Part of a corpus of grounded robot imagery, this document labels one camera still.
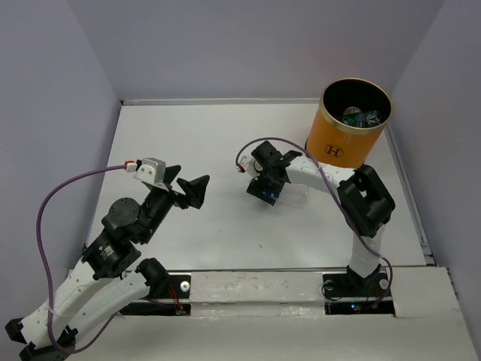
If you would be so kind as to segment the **blue label bottle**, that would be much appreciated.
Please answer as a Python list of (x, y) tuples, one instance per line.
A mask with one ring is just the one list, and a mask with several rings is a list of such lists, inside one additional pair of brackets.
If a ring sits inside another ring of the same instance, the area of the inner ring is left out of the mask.
[(274, 193), (269, 190), (262, 192), (269, 200), (275, 204), (290, 206), (294, 208), (303, 208), (307, 204), (309, 188), (300, 184), (284, 184), (282, 190)]

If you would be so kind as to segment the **green label plastic bottle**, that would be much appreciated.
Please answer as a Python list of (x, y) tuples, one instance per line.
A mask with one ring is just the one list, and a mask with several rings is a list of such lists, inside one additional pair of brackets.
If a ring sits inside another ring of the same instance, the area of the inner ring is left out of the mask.
[(340, 118), (340, 121), (354, 128), (373, 128), (381, 124), (381, 119), (377, 111), (344, 114)]

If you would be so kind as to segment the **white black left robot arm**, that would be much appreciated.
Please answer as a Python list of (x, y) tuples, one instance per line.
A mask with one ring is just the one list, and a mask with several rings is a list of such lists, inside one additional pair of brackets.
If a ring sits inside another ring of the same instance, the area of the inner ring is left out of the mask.
[(178, 293), (189, 293), (184, 276), (170, 276), (155, 258), (141, 258), (139, 245), (147, 244), (173, 207), (199, 209), (204, 203), (209, 176), (194, 180), (178, 177), (179, 165), (167, 166), (155, 158), (127, 160), (101, 173), (123, 170), (149, 190), (144, 201), (117, 199), (102, 218), (102, 230), (86, 245), (67, 278), (53, 286), (41, 237), (47, 203), (62, 188), (91, 176), (89, 171), (54, 188), (41, 203), (36, 239), (47, 277), (47, 300), (29, 316), (10, 320), (5, 330), (12, 341), (23, 344), (21, 360), (65, 360), (81, 352), (78, 342), (99, 326), (106, 329), (114, 316), (137, 300), (153, 304), (165, 297), (171, 313), (188, 314)]

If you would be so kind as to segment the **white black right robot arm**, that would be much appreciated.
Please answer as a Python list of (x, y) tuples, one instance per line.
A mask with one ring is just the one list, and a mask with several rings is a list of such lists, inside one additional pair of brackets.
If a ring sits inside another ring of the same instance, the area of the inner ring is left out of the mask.
[(239, 151), (235, 165), (251, 177), (247, 193), (274, 205), (286, 184), (303, 186), (329, 194), (353, 232), (352, 253), (343, 286), (362, 295), (373, 285), (386, 258), (380, 245), (395, 200), (373, 167), (339, 168), (316, 160), (307, 150), (292, 145), (281, 153), (273, 137), (250, 142), (249, 156)]

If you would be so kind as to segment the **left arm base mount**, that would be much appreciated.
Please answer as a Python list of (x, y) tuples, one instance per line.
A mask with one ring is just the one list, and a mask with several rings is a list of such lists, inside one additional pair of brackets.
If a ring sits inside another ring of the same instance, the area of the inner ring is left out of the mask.
[(183, 317), (191, 314), (192, 275), (172, 272), (167, 286), (154, 296), (131, 302), (119, 311), (122, 316)]

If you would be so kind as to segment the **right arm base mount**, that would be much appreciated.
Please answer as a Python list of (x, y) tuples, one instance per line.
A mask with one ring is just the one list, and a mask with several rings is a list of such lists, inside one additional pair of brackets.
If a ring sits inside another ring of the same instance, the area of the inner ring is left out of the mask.
[(395, 316), (391, 292), (384, 295), (388, 283), (387, 274), (382, 272), (368, 286), (355, 290), (353, 286), (349, 285), (346, 273), (324, 274), (321, 292), (325, 299), (325, 315), (381, 314)]

